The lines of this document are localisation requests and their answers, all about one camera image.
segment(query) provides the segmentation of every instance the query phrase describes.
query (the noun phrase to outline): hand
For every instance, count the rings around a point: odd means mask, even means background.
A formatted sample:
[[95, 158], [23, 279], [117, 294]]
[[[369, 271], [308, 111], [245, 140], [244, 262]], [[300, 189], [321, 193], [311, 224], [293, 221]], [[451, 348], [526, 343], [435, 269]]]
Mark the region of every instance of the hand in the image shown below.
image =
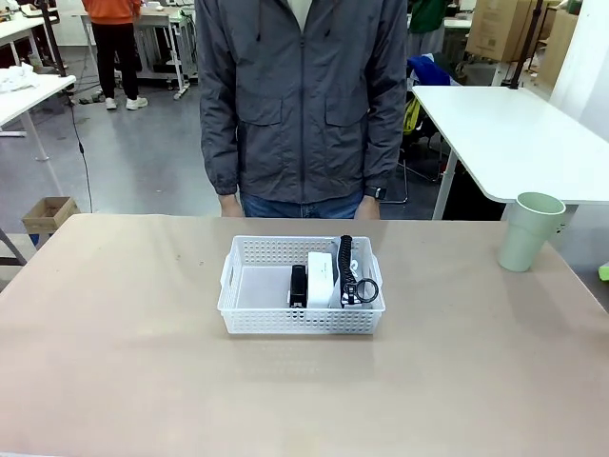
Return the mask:
[[244, 211], [235, 195], [219, 195], [222, 217], [244, 217]]
[[360, 221], [377, 221], [381, 219], [381, 204], [376, 198], [365, 196], [355, 211], [355, 219]]

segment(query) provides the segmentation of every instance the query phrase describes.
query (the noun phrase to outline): black watch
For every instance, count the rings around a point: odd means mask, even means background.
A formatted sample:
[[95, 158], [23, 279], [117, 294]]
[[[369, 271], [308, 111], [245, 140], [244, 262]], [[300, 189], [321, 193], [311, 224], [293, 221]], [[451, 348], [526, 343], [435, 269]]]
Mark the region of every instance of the black watch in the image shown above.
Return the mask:
[[363, 194], [376, 200], [384, 200], [387, 196], [387, 189], [366, 187], [363, 189]]

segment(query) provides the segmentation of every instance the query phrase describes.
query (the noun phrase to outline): basket handle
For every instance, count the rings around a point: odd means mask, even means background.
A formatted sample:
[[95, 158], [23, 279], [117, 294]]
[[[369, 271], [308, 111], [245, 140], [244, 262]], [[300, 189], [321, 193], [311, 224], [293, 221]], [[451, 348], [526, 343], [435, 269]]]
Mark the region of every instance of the basket handle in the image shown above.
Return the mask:
[[379, 267], [379, 259], [377, 256], [372, 254], [372, 268], [374, 268], [374, 274], [377, 277], [377, 286], [383, 287], [383, 277], [381, 276], [381, 268]]
[[228, 276], [228, 271], [230, 270], [229, 265], [230, 265], [230, 254], [226, 256], [225, 265], [222, 267], [222, 276], [220, 276], [220, 287], [221, 288], [225, 288], [226, 278]]

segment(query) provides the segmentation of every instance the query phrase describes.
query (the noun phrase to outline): basket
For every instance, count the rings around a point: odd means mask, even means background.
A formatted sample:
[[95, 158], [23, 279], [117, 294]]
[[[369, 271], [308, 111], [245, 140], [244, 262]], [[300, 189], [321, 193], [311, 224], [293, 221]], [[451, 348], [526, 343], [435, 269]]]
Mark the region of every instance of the basket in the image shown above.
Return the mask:
[[368, 309], [295, 309], [287, 294], [293, 265], [326, 252], [336, 237], [236, 236], [226, 257], [218, 310], [233, 334], [372, 334], [385, 310], [383, 278], [370, 239], [353, 237], [363, 276], [379, 286]]

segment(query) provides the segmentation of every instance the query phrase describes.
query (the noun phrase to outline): cup rim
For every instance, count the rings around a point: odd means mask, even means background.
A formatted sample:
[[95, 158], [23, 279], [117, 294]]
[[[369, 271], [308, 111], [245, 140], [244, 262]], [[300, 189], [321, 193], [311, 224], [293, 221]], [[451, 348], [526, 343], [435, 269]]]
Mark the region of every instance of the cup rim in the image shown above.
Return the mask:
[[[551, 200], [554, 200], [556, 203], [558, 203], [561, 207], [561, 209], [559, 211], [553, 211], [553, 212], [547, 212], [547, 211], [539, 211], [538, 209], [534, 209], [534, 208], [530, 208], [527, 207], [522, 201], [521, 198], [527, 195], [538, 195], [544, 198], [549, 198]], [[523, 192], [521, 193], [517, 198], [516, 198], [516, 203], [526, 209], [527, 211], [531, 211], [534, 212], [536, 214], [542, 214], [542, 215], [546, 215], [546, 216], [558, 216], [561, 214], [564, 214], [567, 210], [567, 206], [558, 198], [553, 197], [552, 195], [548, 195], [547, 193], [542, 193], [542, 192]]]

